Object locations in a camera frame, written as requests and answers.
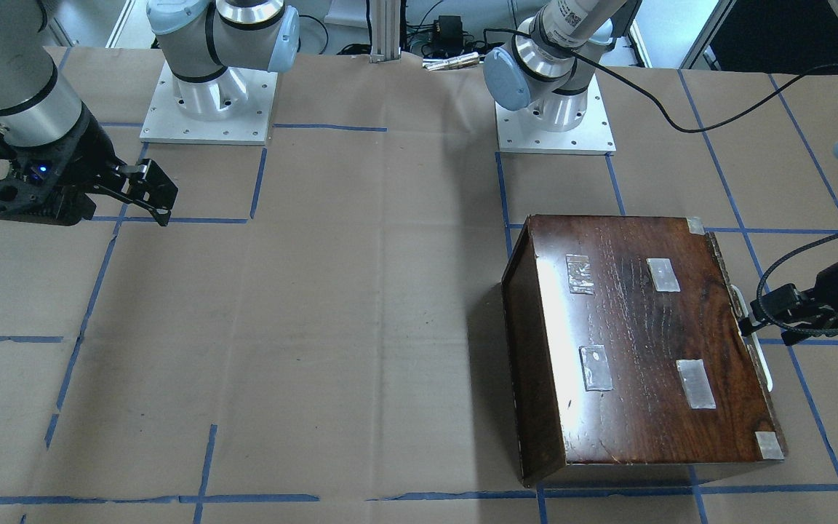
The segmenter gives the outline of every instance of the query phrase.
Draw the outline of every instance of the white mounting plate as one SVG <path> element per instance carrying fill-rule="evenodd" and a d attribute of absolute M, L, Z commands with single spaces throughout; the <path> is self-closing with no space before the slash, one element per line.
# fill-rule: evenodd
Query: white mounting plate
<path fill-rule="evenodd" d="M 164 64 L 144 116 L 140 140 L 149 143 L 222 143 L 266 146 L 276 93 L 276 73 L 239 69 L 247 81 L 247 105 L 224 120 L 196 120 L 180 110 L 173 95 L 173 74 Z"/>
<path fill-rule="evenodd" d="M 605 155 L 616 152 L 616 142 L 606 117 L 596 77 L 588 86 L 588 110 L 584 119 L 569 132 L 549 132 L 535 126 L 532 106 L 510 111 L 496 104 L 496 132 L 503 153 L 545 153 L 554 155 Z"/>

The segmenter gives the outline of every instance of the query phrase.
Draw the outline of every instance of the brown wooden drawer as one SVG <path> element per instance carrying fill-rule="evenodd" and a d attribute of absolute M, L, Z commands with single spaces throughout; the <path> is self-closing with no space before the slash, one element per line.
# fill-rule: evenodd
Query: brown wooden drawer
<path fill-rule="evenodd" d="M 650 258 L 679 291 L 656 290 Z M 684 218 L 530 216 L 502 285 L 523 484 L 682 483 L 688 464 L 714 480 L 782 460 L 728 286 L 716 239 Z"/>

